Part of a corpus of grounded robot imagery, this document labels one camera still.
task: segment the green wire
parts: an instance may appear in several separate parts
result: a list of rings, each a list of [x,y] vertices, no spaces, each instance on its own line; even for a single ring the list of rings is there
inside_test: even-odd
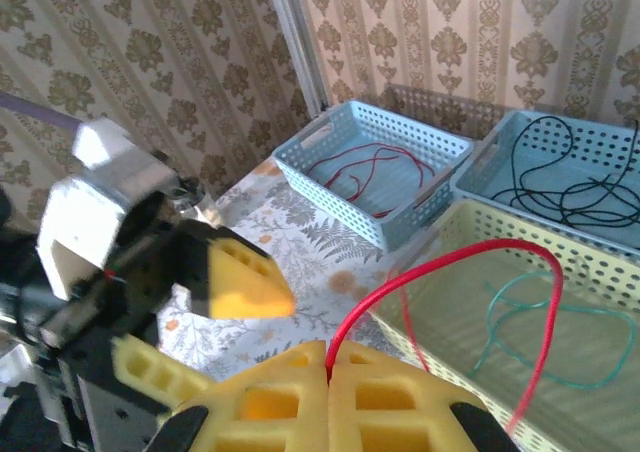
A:
[[[547,300],[544,300],[542,302],[538,302],[538,303],[535,303],[535,304],[526,304],[526,303],[523,303],[523,302],[518,302],[516,300],[503,297],[504,293],[507,290],[509,290],[512,286],[514,286],[515,284],[517,284],[521,280],[526,280],[526,279],[529,279],[529,278],[532,278],[532,277],[541,277],[541,276],[550,277],[551,274],[549,272],[537,271],[537,272],[531,272],[531,273],[528,273],[528,274],[521,275],[520,277],[516,277],[515,279],[511,280],[510,282],[508,282],[498,292],[496,292],[495,289],[493,287],[491,287],[491,285],[488,282],[485,282],[487,288],[494,294],[493,299],[491,300],[491,303],[489,304],[489,307],[487,309],[487,315],[486,315],[486,319],[485,319],[485,322],[486,322],[486,325],[487,325],[487,330],[489,332],[489,338],[487,340],[487,343],[484,346],[484,349],[482,350],[482,354],[480,354],[480,358],[476,362],[476,365],[474,365],[474,367],[471,370],[471,372],[469,372],[469,374],[468,374],[469,377],[473,377],[480,370],[480,367],[482,367],[484,362],[487,360],[487,357],[489,356],[489,352],[490,352],[491,346],[494,343],[498,347],[500,347],[510,357],[518,360],[520,363],[526,365],[529,368],[533,368],[533,366],[534,366],[533,362],[527,360],[525,357],[520,355],[518,352],[516,352],[515,350],[510,348],[502,340],[497,338],[496,337],[496,332],[498,330],[498,327],[500,327],[500,325],[504,321],[506,321],[507,319],[509,319],[509,318],[521,313],[521,312],[525,312],[527,310],[540,309],[540,308],[543,308],[543,307],[546,307],[547,305],[549,305],[550,299],[547,299]],[[495,306],[496,306],[496,304],[498,303],[499,300],[502,300],[504,303],[514,307],[514,310],[511,310],[511,311],[503,314],[502,316],[500,316],[496,320],[495,324],[491,324],[491,316],[493,314],[493,309],[495,308]],[[626,314],[623,314],[621,312],[617,312],[617,311],[614,311],[614,310],[608,310],[608,309],[598,309],[598,308],[592,308],[592,307],[578,307],[578,306],[572,306],[572,305],[560,305],[558,310],[564,310],[564,311],[568,311],[568,312],[576,312],[576,313],[582,313],[582,314],[610,315],[612,317],[618,317],[620,319],[625,320],[629,324],[629,337],[627,339],[627,345],[626,345],[626,347],[624,349],[624,352],[623,352],[622,356],[620,357],[620,360],[616,364],[615,368],[611,371],[611,373],[609,375],[607,375],[604,379],[599,380],[598,382],[593,382],[593,383],[573,382],[573,381],[570,381],[570,380],[563,379],[562,377],[559,377],[557,375],[550,374],[548,372],[543,372],[543,376],[548,378],[548,379],[550,379],[550,380],[553,380],[554,382],[557,382],[557,383],[559,383],[561,385],[566,385],[568,387],[572,387],[574,389],[579,389],[579,390],[597,389],[599,387],[602,387],[602,386],[608,384],[613,379],[615,379],[616,376],[620,373],[620,370],[622,370],[623,365],[625,364],[625,362],[629,358],[629,355],[631,354],[631,350],[633,349],[633,343],[634,343],[635,336],[636,336],[636,327],[635,327],[635,323],[633,322],[633,320],[630,317],[628,317]]]

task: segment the damask wallpaper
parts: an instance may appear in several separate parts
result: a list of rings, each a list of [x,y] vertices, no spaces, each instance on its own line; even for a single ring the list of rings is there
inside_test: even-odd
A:
[[[308,121],[272,0],[0,0],[0,90],[106,115],[212,193]],[[0,110],[0,181],[33,228],[69,132]]]
[[[387,88],[383,105],[472,136],[505,108],[640,115],[640,0],[302,1],[333,103]]]

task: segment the table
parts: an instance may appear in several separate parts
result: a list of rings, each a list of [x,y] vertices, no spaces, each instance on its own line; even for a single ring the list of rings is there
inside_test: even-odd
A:
[[[289,187],[272,159],[256,167],[217,203],[225,223],[276,260],[296,296],[293,317],[208,320],[188,312],[176,288],[158,317],[160,350],[216,380],[289,347],[329,341],[338,324],[378,286],[394,255],[371,245]],[[370,318],[353,340],[399,356]]]

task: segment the red wire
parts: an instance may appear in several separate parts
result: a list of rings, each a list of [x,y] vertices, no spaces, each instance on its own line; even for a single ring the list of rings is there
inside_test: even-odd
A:
[[[391,274],[392,270],[389,270],[389,273],[387,274],[387,282],[391,279]],[[416,334],[413,330],[413,324],[411,323],[411,313],[409,312],[409,297],[407,297],[407,291],[405,290],[404,286],[400,288],[400,301],[402,302],[402,319],[404,320],[404,328],[407,331],[407,335],[409,336],[411,347],[413,347],[413,351],[418,356],[418,360],[420,360],[424,371],[431,372],[429,364],[427,363],[427,359],[422,353],[420,345],[418,345],[418,339],[416,339]]]
[[[418,168],[418,171],[420,172],[420,185],[418,186],[419,188],[422,187],[423,183],[424,183],[424,171],[422,170],[422,167],[426,167],[427,169],[429,169],[429,171],[431,172],[431,176],[435,177],[436,173],[433,170],[433,168],[429,165],[426,164],[424,162],[422,162],[420,159],[416,158],[411,152],[409,152],[408,150],[402,148],[402,147],[398,147],[395,145],[387,145],[387,144],[383,144],[382,142],[372,142],[370,144],[365,144],[365,145],[359,145],[356,147],[351,147],[350,149],[344,150],[342,152],[340,152],[337,155],[334,155],[332,157],[327,157],[325,159],[319,160],[318,162],[316,162],[315,164],[313,164],[309,170],[307,171],[307,174],[310,174],[311,171],[318,165],[328,162],[330,160],[334,160],[337,159],[339,157],[342,157],[345,154],[348,154],[349,152],[353,152],[354,150],[360,150],[360,149],[364,149],[367,147],[371,147],[371,146],[378,146],[380,147],[376,153],[374,154],[373,158],[371,159],[364,159],[364,160],[359,160],[357,162],[352,162],[350,164],[344,165],[342,166],[340,169],[338,169],[338,171],[333,175],[333,177],[331,177],[324,185],[327,188],[331,188],[331,186],[333,185],[333,183],[340,177],[340,175],[342,174],[342,172],[344,170],[346,170],[349,167],[352,167],[354,165],[361,165],[361,164],[365,164],[367,162],[373,162],[371,165],[371,172],[369,173],[369,177],[367,178],[365,184],[361,187],[360,186],[360,181],[356,180],[357,184],[358,184],[358,190],[356,191],[356,193],[354,195],[352,195],[351,197],[349,197],[347,200],[349,202],[353,202],[355,200],[357,200],[365,191],[365,189],[368,187],[369,183],[371,182],[371,179],[373,178],[373,174],[375,171],[375,167],[376,167],[376,162],[378,160],[393,160],[393,159],[397,159],[398,156],[394,156],[394,157],[378,157],[378,154],[383,151],[390,151],[390,152],[399,152],[404,154],[405,156],[407,156],[408,158],[410,158],[413,163],[415,164],[415,166]],[[422,205],[426,200],[428,199],[428,197],[426,197],[424,200],[422,200],[419,204],[416,204],[413,208],[416,209],[418,208],[420,205]],[[376,212],[375,214],[371,214],[371,216],[375,219],[381,219],[386,217],[387,215],[389,215],[391,212],[393,212],[397,207],[394,207],[393,209],[389,209],[386,210],[384,212]]]
[[[343,165],[342,167],[340,167],[338,169],[338,171],[333,174],[333,177],[331,177],[326,184],[324,184],[325,187],[329,188],[333,185],[333,183],[340,177],[340,175],[342,174],[342,172],[344,172],[346,169],[348,169],[349,167],[353,167],[354,165],[362,165],[362,164],[366,164],[367,162],[373,162],[375,165],[375,162],[378,160],[394,160],[397,159],[399,157],[399,155],[394,155],[393,157],[373,157],[371,159],[363,159],[363,160],[358,160],[357,162],[351,162],[350,164],[347,165]]]
[[[525,411],[527,410],[527,407],[531,403],[538,382],[540,381],[540,377],[542,376],[542,371],[547,361],[549,350],[551,348],[551,342],[553,340],[553,329],[555,326],[556,314],[558,312],[558,306],[560,305],[560,299],[562,298],[562,288],[564,286],[562,266],[558,262],[558,259],[556,259],[555,256],[544,247],[531,242],[527,242],[525,240],[492,239],[469,245],[467,247],[463,247],[461,249],[438,257],[437,259],[419,265],[418,267],[415,267],[396,277],[395,279],[392,279],[389,282],[381,285],[378,289],[367,295],[360,303],[358,303],[358,305],[356,305],[354,309],[349,312],[342,324],[340,324],[340,326],[336,330],[336,333],[333,336],[333,340],[329,345],[329,349],[327,350],[327,357],[325,361],[325,366],[327,368],[327,380],[331,380],[331,373],[333,370],[333,365],[336,361],[338,350],[340,349],[340,344],[342,344],[345,336],[347,335],[349,329],[353,326],[353,324],[358,320],[358,318],[360,318],[360,316],[367,312],[367,310],[371,306],[373,306],[375,303],[380,301],[383,297],[393,292],[394,290],[422,277],[423,275],[427,275],[431,272],[439,270],[443,267],[447,267],[451,264],[459,262],[460,260],[467,259],[474,255],[497,249],[520,249],[528,252],[533,252],[545,259],[549,263],[549,265],[551,266],[551,270],[553,271],[553,292],[551,295],[551,301],[549,303],[544,337],[542,339],[538,359],[536,360],[536,364],[533,368],[533,373],[531,374],[529,383],[527,384],[522,397],[518,401],[518,405],[516,406],[513,416],[511,417],[511,420],[507,425],[507,432],[511,433],[517,423],[523,417]]]
[[[313,164],[311,166],[311,168],[307,171],[307,174],[309,174],[316,166],[318,166],[320,164],[323,164],[325,162],[329,162],[330,160],[334,160],[334,159],[337,159],[339,157],[342,157],[343,155],[348,154],[349,152],[353,152],[354,150],[365,149],[365,148],[371,147],[373,145],[380,146],[380,147],[388,147],[391,150],[393,150],[394,152],[401,152],[401,153],[405,154],[406,156],[410,157],[416,164],[420,164],[423,167],[426,167],[427,169],[429,169],[429,171],[431,172],[432,175],[434,175],[434,176],[436,175],[435,171],[433,170],[433,168],[429,164],[426,164],[426,163],[422,162],[420,159],[416,158],[407,149],[404,149],[402,147],[398,147],[398,146],[395,146],[395,145],[387,145],[387,144],[384,144],[382,142],[371,142],[370,144],[358,145],[356,147],[351,147],[350,149],[343,150],[342,152],[340,152],[337,155],[334,155],[333,157],[327,157],[325,159],[319,160],[318,162],[316,162],[315,164]]]

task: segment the blue plastic basket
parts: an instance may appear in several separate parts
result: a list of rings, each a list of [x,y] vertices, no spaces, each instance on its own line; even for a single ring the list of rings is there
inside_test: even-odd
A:
[[[402,147],[429,164],[435,176],[425,171],[419,187],[418,168],[406,157],[387,163],[377,162],[376,172],[365,192],[353,203],[358,184],[354,177],[366,179],[371,163],[349,168],[331,185],[325,184],[340,167],[371,159],[375,147],[354,150],[322,164],[354,147],[373,144]],[[449,177],[471,153],[472,143],[401,115],[358,101],[334,107],[296,136],[278,147],[274,157],[291,187],[331,214],[359,235],[383,250],[402,244],[451,200]],[[378,212],[393,209],[387,216]]]
[[[511,153],[513,144],[522,130],[533,120],[547,114],[523,110],[511,111],[496,125],[487,137],[476,146],[469,160],[460,167],[451,179],[453,193],[459,198],[471,198],[487,205],[529,220],[542,223],[565,235],[579,238],[589,243],[609,247],[613,252],[638,257],[634,247],[640,247],[640,224],[624,228],[581,226],[570,228],[559,223],[561,215],[525,200],[536,214],[526,211],[517,201],[512,201],[512,193],[493,199],[504,189],[513,187],[511,173]],[[563,120],[574,135],[571,153],[556,164],[527,175],[525,185],[535,190],[562,191],[567,187],[590,180],[602,179],[611,174],[619,175],[629,154],[640,152],[640,140],[632,144],[633,130],[611,125],[598,124],[570,117],[553,116]],[[549,119],[531,127],[518,142],[514,152],[516,175],[532,167],[547,164],[558,159],[570,147],[569,136],[564,126],[557,120]],[[640,167],[632,158],[630,167],[620,183],[640,193]],[[583,194],[580,200],[589,203],[603,195],[602,190]],[[580,204],[568,203],[577,207]],[[629,213],[629,208],[614,198],[606,198],[598,209],[618,213]]]

